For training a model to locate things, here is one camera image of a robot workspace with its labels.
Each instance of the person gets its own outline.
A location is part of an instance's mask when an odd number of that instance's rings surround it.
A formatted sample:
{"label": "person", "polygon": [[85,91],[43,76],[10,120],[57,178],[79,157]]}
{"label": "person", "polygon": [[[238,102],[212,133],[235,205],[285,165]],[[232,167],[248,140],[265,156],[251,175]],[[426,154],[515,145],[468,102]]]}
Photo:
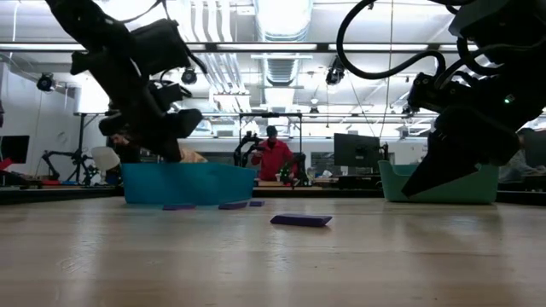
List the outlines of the person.
{"label": "person", "polygon": [[110,136],[114,144],[114,151],[121,163],[140,163],[140,147],[133,145],[121,134]]}
{"label": "person", "polygon": [[267,140],[259,144],[265,148],[263,152],[257,151],[253,154],[251,162],[253,165],[261,163],[259,179],[263,181],[276,181],[276,174],[293,158],[293,154],[285,142],[277,139],[275,126],[267,127]]}
{"label": "person", "polygon": [[523,182],[524,176],[539,176],[546,174],[544,166],[531,167],[526,162],[526,136],[529,136],[535,131],[531,128],[522,128],[518,130],[517,135],[520,139],[520,150],[499,170],[499,183]]}
{"label": "person", "polygon": [[[115,152],[118,154],[121,163],[139,163],[140,160],[140,148],[133,146],[129,140],[127,140],[121,134],[114,134],[111,136],[112,142],[115,144]],[[205,163],[207,160],[194,150],[189,148],[183,148],[179,145],[180,155],[182,160],[180,163]]]}

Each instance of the man in red shirt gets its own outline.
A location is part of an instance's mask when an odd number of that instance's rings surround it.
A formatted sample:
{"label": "man in red shirt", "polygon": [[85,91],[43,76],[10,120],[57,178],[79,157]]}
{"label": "man in red shirt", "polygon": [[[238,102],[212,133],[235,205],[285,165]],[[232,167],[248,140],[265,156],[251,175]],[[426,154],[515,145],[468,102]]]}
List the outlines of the man in red shirt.
{"label": "man in red shirt", "polygon": [[267,127],[267,136],[268,139],[259,144],[265,150],[254,153],[251,162],[253,165],[262,163],[260,180],[276,181],[276,174],[288,161],[292,160],[293,155],[285,142],[277,140],[275,126]]}

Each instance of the green bin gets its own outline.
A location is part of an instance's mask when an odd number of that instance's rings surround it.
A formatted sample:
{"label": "green bin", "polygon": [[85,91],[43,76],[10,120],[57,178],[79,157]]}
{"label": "green bin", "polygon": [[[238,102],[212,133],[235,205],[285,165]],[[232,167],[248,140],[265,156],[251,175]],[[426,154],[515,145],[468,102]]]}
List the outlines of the green bin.
{"label": "green bin", "polygon": [[436,204],[490,204],[497,197],[498,167],[479,165],[479,171],[421,192],[410,198],[402,194],[418,165],[392,165],[380,161],[379,168],[385,199],[392,202]]}

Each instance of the workbench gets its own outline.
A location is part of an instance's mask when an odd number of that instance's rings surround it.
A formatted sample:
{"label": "workbench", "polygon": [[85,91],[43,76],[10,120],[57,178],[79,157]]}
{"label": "workbench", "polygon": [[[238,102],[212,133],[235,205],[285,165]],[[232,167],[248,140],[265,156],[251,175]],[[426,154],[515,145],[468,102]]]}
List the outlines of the workbench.
{"label": "workbench", "polygon": [[[277,213],[331,215],[324,229]],[[162,211],[123,198],[0,207],[5,306],[541,306],[543,208],[266,200]]]}

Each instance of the blue bin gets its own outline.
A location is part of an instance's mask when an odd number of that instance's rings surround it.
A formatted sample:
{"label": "blue bin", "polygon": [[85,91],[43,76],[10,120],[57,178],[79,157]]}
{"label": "blue bin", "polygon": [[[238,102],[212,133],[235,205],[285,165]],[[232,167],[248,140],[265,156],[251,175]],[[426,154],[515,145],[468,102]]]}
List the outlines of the blue bin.
{"label": "blue bin", "polygon": [[416,194],[402,193],[417,165],[391,165],[380,161],[379,168],[385,199],[392,202],[490,204],[497,197],[498,167],[481,165],[474,174]]}
{"label": "blue bin", "polygon": [[217,163],[124,164],[128,204],[221,205],[249,200],[255,170]]}

